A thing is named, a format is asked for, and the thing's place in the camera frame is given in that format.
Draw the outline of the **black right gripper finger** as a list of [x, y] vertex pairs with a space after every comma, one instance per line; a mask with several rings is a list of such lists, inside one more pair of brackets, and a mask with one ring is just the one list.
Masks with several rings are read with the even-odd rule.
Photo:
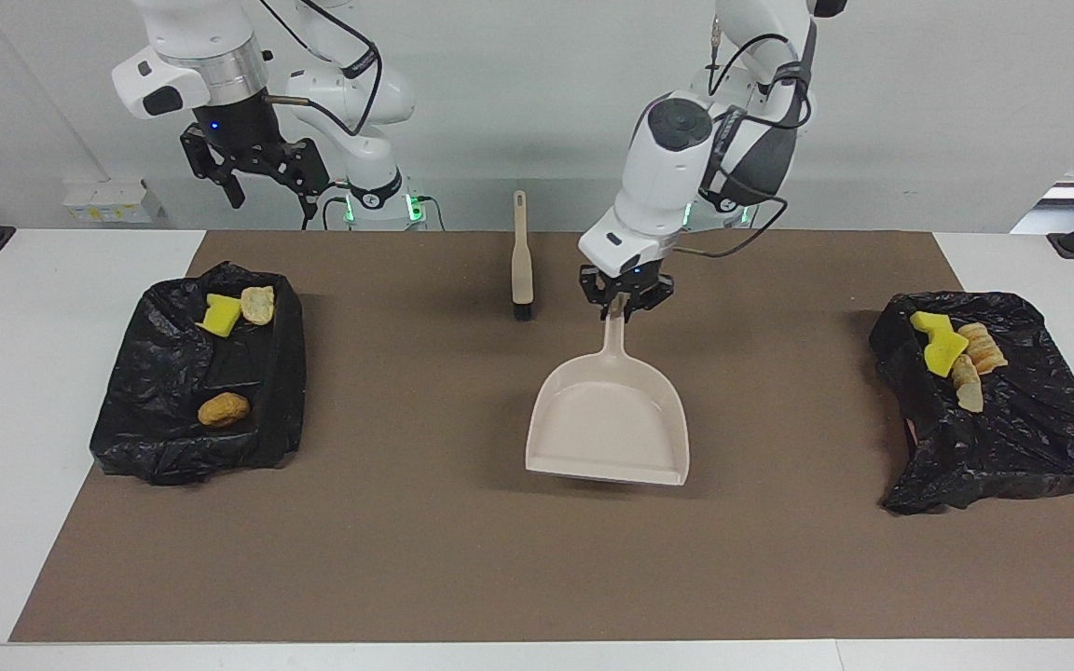
[[187, 126], [180, 136], [188, 166], [201, 180], [209, 180], [222, 188], [227, 203], [233, 209], [240, 209], [244, 203], [244, 192], [240, 180], [234, 177], [234, 162], [223, 158], [220, 162], [214, 157], [205, 133], [200, 126]]
[[268, 177], [303, 199], [321, 196], [331, 184], [323, 157], [313, 138], [277, 142], [263, 150], [263, 158], [268, 164]]

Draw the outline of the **brown table mat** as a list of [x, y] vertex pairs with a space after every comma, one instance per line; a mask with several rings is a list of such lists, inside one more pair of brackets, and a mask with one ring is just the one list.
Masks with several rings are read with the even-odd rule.
[[958, 288], [929, 234], [771, 232], [627, 347], [672, 381], [690, 480], [533, 475], [546, 375], [599, 348], [572, 234], [213, 232], [190, 272], [281, 273], [304, 309], [301, 449], [160, 487], [86, 476], [14, 642], [1074, 637], [1074, 497], [894, 515], [906, 423], [869, 333]]

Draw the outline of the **white power strip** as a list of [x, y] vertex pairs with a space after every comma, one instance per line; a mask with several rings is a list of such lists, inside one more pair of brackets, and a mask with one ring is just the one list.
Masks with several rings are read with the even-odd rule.
[[62, 205], [79, 224], [166, 225], [166, 209], [145, 180], [66, 183]]

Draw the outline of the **beige plastic dustpan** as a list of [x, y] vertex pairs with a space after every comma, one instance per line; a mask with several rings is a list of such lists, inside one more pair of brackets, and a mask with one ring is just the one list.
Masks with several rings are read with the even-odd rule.
[[682, 486], [690, 425], [677, 388], [626, 350], [624, 308], [606, 311], [603, 345], [563, 362], [534, 400], [524, 464], [537, 475], [601, 483]]

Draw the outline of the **brown bread roll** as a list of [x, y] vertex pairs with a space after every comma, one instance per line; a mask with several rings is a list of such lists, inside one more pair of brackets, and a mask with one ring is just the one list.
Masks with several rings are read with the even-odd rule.
[[251, 412], [251, 403], [238, 392], [220, 392], [197, 409], [197, 421], [205, 428], [222, 429], [240, 423]]

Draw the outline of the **beige hand brush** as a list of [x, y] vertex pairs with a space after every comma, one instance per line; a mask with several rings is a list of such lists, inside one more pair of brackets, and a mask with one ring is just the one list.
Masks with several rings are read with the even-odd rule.
[[531, 322], [534, 305], [533, 264], [529, 250], [528, 209], [523, 190], [513, 192], [513, 248], [511, 254], [513, 318]]

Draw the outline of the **black bag lined bin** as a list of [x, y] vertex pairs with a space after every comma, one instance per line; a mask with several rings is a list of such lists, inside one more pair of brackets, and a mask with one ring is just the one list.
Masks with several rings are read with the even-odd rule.
[[[921, 360], [913, 313], [979, 323], [1007, 364], [982, 378], [982, 411], [960, 407], [950, 379]], [[908, 461], [882, 500], [895, 514], [964, 509], [977, 500], [1074, 494], [1074, 374], [1044, 315], [1019, 294], [895, 294], [869, 335], [876, 370], [898, 399]]]
[[[206, 294], [273, 286], [274, 320], [242, 322], [229, 338], [199, 329]], [[281, 466], [304, 428], [307, 355], [301, 300], [281, 273], [224, 262], [197, 277], [149, 286], [137, 301], [108, 377], [89, 451], [105, 475], [155, 486], [203, 483], [234, 469]], [[197, 409], [238, 392], [250, 415], [205, 428]]]

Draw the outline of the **orange croissant piece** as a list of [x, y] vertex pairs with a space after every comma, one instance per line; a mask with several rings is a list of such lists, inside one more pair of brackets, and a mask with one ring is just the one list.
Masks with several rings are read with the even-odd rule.
[[966, 353], [979, 377], [1008, 365], [1007, 358], [984, 323], [967, 323], [957, 332], [968, 341]]

